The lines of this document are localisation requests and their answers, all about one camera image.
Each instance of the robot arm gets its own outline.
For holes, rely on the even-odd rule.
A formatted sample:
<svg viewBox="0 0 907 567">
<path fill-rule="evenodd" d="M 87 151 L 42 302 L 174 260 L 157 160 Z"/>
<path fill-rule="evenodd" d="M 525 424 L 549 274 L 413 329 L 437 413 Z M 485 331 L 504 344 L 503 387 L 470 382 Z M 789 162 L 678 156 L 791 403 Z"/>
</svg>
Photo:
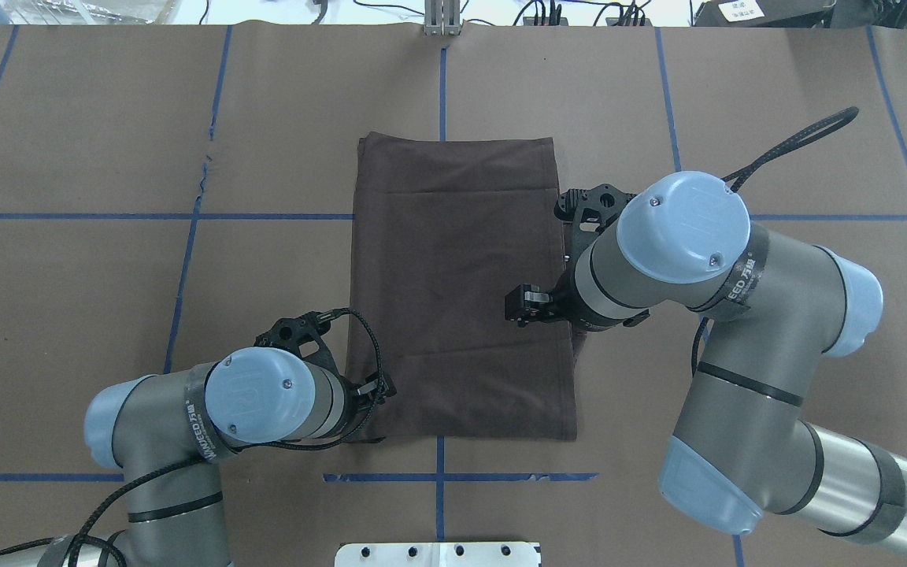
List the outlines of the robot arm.
<svg viewBox="0 0 907 567">
<path fill-rule="evenodd" d="M 256 346 L 190 370 L 116 384 L 94 398 L 83 427 L 93 459 L 123 470 L 129 480 L 154 476 L 127 492 L 129 528 L 109 539 L 129 566 L 231 565 L 217 463 L 255 446 L 332 447 L 395 394 L 379 371 L 361 385 L 339 374 L 321 335 L 342 315 L 365 325 L 350 309 L 281 319 L 257 337 Z M 307 342 L 318 349 L 302 356 L 299 347 Z M 284 441 L 339 435 L 321 445 Z M 58 538 L 46 547 L 1 554 L 0 567 L 69 565 L 72 547 L 72 537 Z M 118 562 L 85 544 L 78 565 Z"/>
<path fill-rule="evenodd" d="M 613 201 L 622 211 L 602 217 L 616 222 L 573 249 L 550 293 L 507 295 L 507 319 L 600 331 L 670 300 L 715 320 L 660 474 L 665 498 L 728 534 L 749 534 L 769 510 L 907 555 L 907 459 L 799 420 L 821 356 L 850 354 L 877 327 L 877 279 L 751 223 L 708 173 Z"/>
</svg>

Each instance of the black cable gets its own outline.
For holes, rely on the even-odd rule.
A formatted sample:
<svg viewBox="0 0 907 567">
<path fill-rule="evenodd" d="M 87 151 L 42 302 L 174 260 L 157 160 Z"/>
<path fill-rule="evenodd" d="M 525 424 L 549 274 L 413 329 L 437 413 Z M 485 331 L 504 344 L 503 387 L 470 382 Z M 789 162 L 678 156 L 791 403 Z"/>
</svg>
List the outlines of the black cable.
<svg viewBox="0 0 907 567">
<path fill-rule="evenodd" d="M 364 7 L 367 7 L 367 8 L 397 8 L 397 9 L 399 9 L 399 10 L 407 10 L 407 11 L 410 11 L 410 12 L 413 13 L 413 14 L 418 14 L 418 15 L 421 15 L 421 16 L 424 16 L 424 15 L 425 15 L 424 12 L 419 12 L 418 10 L 415 10 L 415 9 L 413 9 L 413 8 L 409 8 L 409 7 L 407 7 L 407 6 L 400 6 L 399 4 L 367 4 L 366 2 L 360 2 L 359 0 L 352 0 L 352 1 L 353 1 L 353 3 L 356 3 L 356 4 L 360 5 L 360 6 L 364 6 Z"/>
<path fill-rule="evenodd" d="M 695 330 L 695 338 L 691 341 L 691 375 L 695 376 L 698 371 L 698 344 L 701 343 L 702 337 L 705 336 L 705 327 L 709 325 L 709 317 L 702 317 L 698 322 L 698 329 Z"/>
<path fill-rule="evenodd" d="M 15 546 L 7 547 L 6 549 L 0 549 L 0 557 L 3 555 L 9 555 L 11 553 L 26 551 L 28 549 L 33 549 L 35 547 L 46 546 L 53 541 L 54 541 L 54 538 L 33 539 L 32 542 L 26 542 L 25 544 L 18 544 Z"/>
<path fill-rule="evenodd" d="M 380 342 L 377 341 L 377 336 L 374 333 L 373 329 L 370 327 L 370 324 L 366 321 L 366 318 L 363 317 L 362 313 L 359 313 L 355 309 L 349 308 L 349 306 L 343 306 L 339 309 L 331 309 L 329 312 L 332 316 L 335 316 L 335 319 L 338 319 L 342 315 L 350 315 L 359 320 L 359 323 L 362 324 L 363 328 L 366 329 L 366 334 L 370 337 L 370 342 L 373 343 L 373 356 L 377 363 L 377 387 L 374 390 L 373 402 L 366 410 L 363 419 L 360 420 L 359 424 L 352 431 L 342 435 L 335 441 L 330 443 L 324 443 L 320 445 L 299 445 L 298 443 L 287 443 L 284 441 L 272 441 L 270 443 L 257 443 L 255 445 L 248 445 L 242 447 L 241 449 L 250 449 L 252 447 L 275 447 L 278 449 L 292 449 L 294 451 L 324 451 L 324 449 L 331 449 L 332 447 L 338 447 L 342 443 L 348 441 L 353 435 L 362 431 L 366 424 L 370 423 L 370 417 L 373 416 L 373 410 L 380 403 L 384 402 L 384 390 L 387 387 L 387 384 L 384 381 L 384 358 L 380 350 Z"/>
<path fill-rule="evenodd" d="M 80 528 L 79 532 L 77 532 L 72 537 L 72 541 L 68 543 L 68 549 L 65 552 L 65 555 L 68 555 L 68 567 L 76 567 L 76 563 L 78 563 L 79 561 L 79 549 L 82 548 L 83 544 L 93 543 L 93 545 L 97 545 L 96 541 L 94 541 L 96 538 L 93 538 L 90 535 L 90 530 L 94 527 L 94 524 L 97 524 L 97 521 L 100 520 L 100 516 L 103 516 L 104 512 L 107 512 L 107 509 L 111 507 L 111 505 L 116 502 L 117 499 L 121 498 L 121 496 L 123 495 L 126 495 L 128 492 L 134 491 L 134 489 L 141 487 L 142 484 L 146 484 L 146 482 L 155 480 L 155 478 L 159 478 L 165 474 L 173 473 L 173 471 L 181 470 L 183 468 L 204 462 L 205 459 L 202 459 L 202 457 L 198 456 L 191 457 L 190 459 L 184 459 L 180 462 L 158 468 L 151 473 L 143 474 L 141 477 L 136 478 L 136 480 L 133 480 L 129 482 L 129 484 L 125 484 L 123 487 L 120 487 L 116 491 L 112 492 L 110 496 L 107 496 L 107 498 L 104 499 L 104 502 L 100 503 L 100 506 L 97 506 L 96 510 L 93 510 L 93 513 L 91 513 L 90 517 L 87 518 L 86 523 L 83 524 L 83 527 Z M 104 544 L 105 546 L 109 546 L 111 548 L 114 547 L 107 542 L 104 542 Z M 120 559 L 118 559 L 118 563 L 119 565 L 122 565 L 122 567 L 124 567 L 124 565 L 122 564 L 124 558 L 121 557 L 120 551 L 117 553 L 118 557 L 120 557 Z"/>
<path fill-rule="evenodd" d="M 320 0 L 320 14 L 317 14 L 317 18 L 314 21 L 310 22 L 310 25 L 317 25 L 320 22 L 324 21 L 324 16 L 328 15 L 328 0 Z"/>
<path fill-rule="evenodd" d="M 544 5 L 543 0 L 530 0 L 529 2 L 524 4 L 523 8 L 520 8 L 520 11 L 517 12 L 517 17 L 513 19 L 512 25 L 516 25 L 516 24 L 520 23 L 520 18 L 523 17 L 523 13 L 525 11 L 527 11 L 527 8 L 529 8 L 531 4 L 534 4 L 534 17 L 537 18 L 537 3 L 539 3 L 539 2 L 541 3 L 542 6 Z"/>
<path fill-rule="evenodd" d="M 781 143 L 778 143 L 771 150 L 766 151 L 765 154 L 762 154 L 758 159 L 752 161 L 751 165 L 747 165 L 745 168 L 738 169 L 738 171 L 723 177 L 724 182 L 733 180 L 734 183 L 730 186 L 730 190 L 737 193 L 744 182 L 748 180 L 748 177 L 750 177 L 752 173 L 758 171 L 762 165 L 768 164 L 768 162 L 780 157 L 780 155 L 800 150 L 800 148 L 807 144 L 815 143 L 817 140 L 823 139 L 824 136 L 835 132 L 835 130 L 842 128 L 842 126 L 846 126 L 849 122 L 852 122 L 859 112 L 859 108 L 851 106 L 828 116 L 828 118 L 814 122 L 810 126 L 800 130 L 800 132 L 789 136 L 788 139 L 781 141 Z"/>
<path fill-rule="evenodd" d="M 202 17 L 198 18 L 198 25 L 202 25 L 202 22 L 205 21 L 209 15 L 209 0 L 205 0 L 205 12 L 202 12 Z"/>
<path fill-rule="evenodd" d="M 32 541 L 32 542 L 26 542 L 25 544 L 11 546 L 6 549 L 0 550 L 0 557 L 2 557 L 3 555 L 11 555 L 13 553 L 19 553 L 21 551 L 33 549 L 35 547 L 47 546 L 47 545 L 50 545 L 52 542 L 54 542 L 54 540 L 55 540 L 55 538 L 41 538 L 41 539 L 35 539 L 35 541 Z M 92 546 L 97 546 L 104 553 L 113 557 L 114 560 L 116 561 L 116 563 L 118 563 L 118 567 L 128 567 L 128 560 L 125 559 L 124 554 L 121 553 L 121 551 L 118 550 L 118 548 L 116 548 L 112 542 L 104 541 L 104 539 L 100 539 L 100 538 L 94 538 L 94 537 L 91 537 L 91 535 L 89 535 L 89 537 L 85 538 L 85 543 L 90 544 Z"/>
<path fill-rule="evenodd" d="M 601 7 L 601 11 L 598 12 L 597 17 L 594 18 L 594 26 L 597 25 L 597 22 L 601 21 L 601 16 L 604 15 L 604 11 L 612 6 L 618 7 L 618 19 L 622 19 L 622 16 L 625 15 L 625 6 L 622 6 L 620 2 L 608 2 L 604 4 L 604 7 Z"/>
</svg>

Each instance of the metal bracket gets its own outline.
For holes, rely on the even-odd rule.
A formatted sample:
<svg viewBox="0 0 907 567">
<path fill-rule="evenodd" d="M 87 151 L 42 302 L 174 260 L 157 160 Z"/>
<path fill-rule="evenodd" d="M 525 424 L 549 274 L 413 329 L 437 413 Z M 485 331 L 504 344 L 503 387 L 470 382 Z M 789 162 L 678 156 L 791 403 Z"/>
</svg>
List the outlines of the metal bracket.
<svg viewBox="0 0 907 567">
<path fill-rule="evenodd" d="M 461 0 L 425 0 L 425 35 L 461 35 Z"/>
<path fill-rule="evenodd" d="M 541 544 L 533 542 L 442 542 L 346 544 L 335 567 L 540 567 Z"/>
</svg>

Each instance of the wires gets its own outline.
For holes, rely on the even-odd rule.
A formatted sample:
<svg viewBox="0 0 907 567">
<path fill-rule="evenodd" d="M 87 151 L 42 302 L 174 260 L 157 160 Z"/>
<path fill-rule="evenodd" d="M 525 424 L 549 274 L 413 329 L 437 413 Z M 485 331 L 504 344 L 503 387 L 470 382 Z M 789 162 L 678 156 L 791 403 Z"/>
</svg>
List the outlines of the wires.
<svg viewBox="0 0 907 567">
<path fill-rule="evenodd" d="M 198 25 L 202 25 L 202 22 L 204 22 L 205 19 L 209 17 L 209 7 L 211 6 L 211 4 L 212 3 L 209 2 L 209 0 L 205 0 L 205 11 L 202 12 L 202 17 L 198 18 Z"/>
<path fill-rule="evenodd" d="M 19 551 L 26 551 L 28 549 L 33 549 L 35 547 L 46 546 L 54 541 L 54 538 L 43 538 L 43 539 L 33 539 L 32 542 L 26 542 L 25 544 L 19 544 L 6 549 L 0 549 L 0 557 L 3 555 L 9 555 L 11 553 L 16 553 Z"/>
<path fill-rule="evenodd" d="M 35 547 L 47 546 L 47 545 L 53 544 L 55 539 L 56 538 L 35 539 L 35 541 L 32 541 L 32 542 L 26 542 L 25 544 L 19 544 L 19 545 L 7 547 L 6 549 L 0 550 L 0 557 L 2 557 L 3 555 L 11 555 L 13 553 L 19 553 L 21 551 L 33 549 Z M 116 561 L 116 563 L 118 563 L 118 567 L 128 567 L 128 560 L 125 559 L 124 554 L 121 553 L 121 551 L 118 550 L 118 548 L 116 548 L 113 543 L 104 541 L 104 539 L 91 537 L 91 535 L 87 535 L 84 543 L 98 547 L 101 550 L 103 550 L 103 552 L 105 554 L 113 557 L 114 561 Z"/>
<path fill-rule="evenodd" d="M 702 337 L 705 336 L 705 327 L 709 325 L 709 317 L 702 317 L 698 322 L 698 329 L 695 330 L 695 338 L 691 341 L 691 375 L 695 376 L 698 371 L 698 344 L 702 343 Z"/>
<path fill-rule="evenodd" d="M 653 0 L 647 0 L 641 5 L 638 5 L 633 0 L 631 4 L 623 4 L 620 2 L 593 2 L 591 0 L 558 0 L 559 2 L 570 2 L 573 4 L 588 4 L 590 6 L 601 6 L 601 11 L 597 13 L 597 17 L 594 18 L 593 25 L 597 25 L 601 21 L 601 16 L 604 15 L 604 12 L 609 7 L 618 8 L 618 21 L 612 25 L 616 26 L 640 26 L 646 25 L 646 12 L 643 11 L 643 8 L 649 5 Z"/>
<path fill-rule="evenodd" d="M 377 341 L 377 336 L 374 333 L 373 329 L 370 328 L 370 324 L 367 323 L 366 318 L 363 317 L 362 313 L 359 313 L 355 309 L 349 308 L 349 306 L 343 306 L 339 309 L 331 309 L 330 313 L 335 319 L 338 319 L 342 315 L 350 315 L 359 320 L 359 323 L 363 326 L 363 329 L 366 329 L 366 334 L 370 337 L 370 342 L 373 343 L 373 356 L 377 363 L 377 387 L 373 391 L 372 403 L 366 410 L 363 419 L 359 420 L 359 424 L 356 424 L 356 427 L 352 431 L 342 435 L 331 441 L 330 443 L 323 443 L 320 445 L 299 445 L 296 443 L 287 443 L 285 441 L 272 441 L 270 443 L 258 443 L 255 445 L 248 445 L 241 449 L 250 449 L 252 447 L 275 447 L 278 449 L 291 449 L 293 451 L 324 451 L 324 449 L 331 449 L 332 447 L 338 447 L 342 443 L 349 441 L 353 435 L 362 431 L 366 424 L 370 423 L 370 417 L 373 417 L 373 410 L 376 409 L 376 406 L 384 402 L 384 391 L 387 388 L 387 384 L 384 381 L 384 359 L 380 351 L 380 342 Z"/>
<path fill-rule="evenodd" d="M 314 2 L 314 4 L 320 4 L 320 13 L 317 14 L 317 18 L 314 21 L 310 22 L 310 25 L 318 25 L 318 23 L 324 21 L 324 16 L 328 15 L 328 0 L 320 0 L 320 2 Z"/>
<path fill-rule="evenodd" d="M 399 10 L 410 11 L 413 14 L 418 14 L 421 16 L 425 15 L 425 12 L 419 12 L 418 10 L 415 10 L 413 8 L 409 8 L 407 6 L 400 6 L 399 4 L 368 4 L 366 2 L 360 2 L 359 0 L 352 0 L 352 1 L 355 4 L 358 4 L 360 6 L 364 6 L 367 8 L 397 8 Z"/>
<path fill-rule="evenodd" d="M 127 563 L 125 562 L 124 556 L 115 548 L 113 544 L 104 542 L 103 539 L 91 537 L 90 530 L 94 527 L 94 524 L 97 524 L 97 520 L 100 520 L 100 516 L 103 516 L 104 512 L 107 512 L 107 509 L 111 507 L 111 505 L 116 502 L 117 499 L 121 498 L 121 496 L 123 495 L 126 495 L 128 492 L 134 491 L 134 489 L 141 487 L 142 484 L 146 484 L 146 482 L 155 480 L 155 478 L 159 478 L 165 474 L 173 473 L 173 471 L 181 470 L 183 468 L 204 462 L 205 459 L 202 459 L 202 457 L 198 456 L 191 457 L 190 459 L 184 459 L 180 462 L 158 468 L 151 473 L 143 474 L 141 477 L 136 478 L 136 480 L 133 480 L 129 482 L 129 484 L 125 484 L 122 488 L 118 488 L 116 491 L 112 492 L 110 496 L 107 496 L 104 502 L 100 503 L 100 506 L 97 506 L 96 510 L 93 510 L 93 513 L 91 513 L 90 517 L 87 518 L 86 523 L 83 524 L 82 528 L 80 528 L 78 534 L 75 534 L 72 537 L 72 541 L 68 543 L 68 549 L 65 552 L 66 555 L 68 555 L 68 567 L 76 567 L 76 563 L 79 562 L 79 549 L 87 543 L 99 546 L 101 547 L 101 549 L 104 549 L 108 553 L 111 553 L 110 550 L 113 549 L 114 553 L 116 554 L 113 556 L 118 562 L 118 565 L 120 567 L 126 567 Z"/>
<path fill-rule="evenodd" d="M 516 24 L 520 23 L 520 18 L 523 17 L 523 13 L 525 11 L 527 11 L 527 8 L 529 8 L 531 4 L 534 5 L 534 25 L 541 25 L 543 23 L 544 9 L 545 9 L 544 0 L 530 0 L 529 2 L 527 2 L 526 4 L 523 5 L 523 8 L 520 8 L 519 12 L 517 12 L 517 17 L 513 19 L 512 25 L 516 25 Z M 541 23 L 539 23 L 539 16 L 537 16 L 537 6 L 539 6 L 539 5 L 541 6 Z"/>
<path fill-rule="evenodd" d="M 751 176 L 752 173 L 758 171 L 762 165 L 768 164 L 768 162 L 780 157 L 780 155 L 800 150 L 800 148 L 807 144 L 815 143 L 817 140 L 823 139 L 824 136 L 835 132 L 835 130 L 842 128 L 842 126 L 849 124 L 849 122 L 852 122 L 858 114 L 860 114 L 860 109 L 851 106 L 828 116 L 828 118 L 818 120 L 810 126 L 800 130 L 800 132 L 789 136 L 788 139 L 781 141 L 781 143 L 778 143 L 771 150 L 766 151 L 765 154 L 762 154 L 758 159 L 752 161 L 751 165 L 747 165 L 745 168 L 738 169 L 738 171 L 723 177 L 723 180 L 724 182 L 731 182 L 731 180 L 733 180 L 734 183 L 730 186 L 730 190 L 737 193 L 744 182 L 748 180 L 748 177 Z"/>
</svg>

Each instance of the brown cloth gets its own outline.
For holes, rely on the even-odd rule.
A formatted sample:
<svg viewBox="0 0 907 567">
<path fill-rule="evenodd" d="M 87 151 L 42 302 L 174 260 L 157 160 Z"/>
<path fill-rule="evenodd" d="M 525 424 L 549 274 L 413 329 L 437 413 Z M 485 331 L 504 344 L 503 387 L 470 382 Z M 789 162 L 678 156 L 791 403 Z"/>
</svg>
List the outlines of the brown cloth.
<svg viewBox="0 0 907 567">
<path fill-rule="evenodd" d="M 364 439 L 576 438 L 568 324 L 503 319 L 508 291 L 551 286 L 565 269 L 557 197 L 551 139 L 360 141 L 352 306 L 398 391 Z M 350 325 L 346 374 L 374 369 L 370 341 Z"/>
</svg>

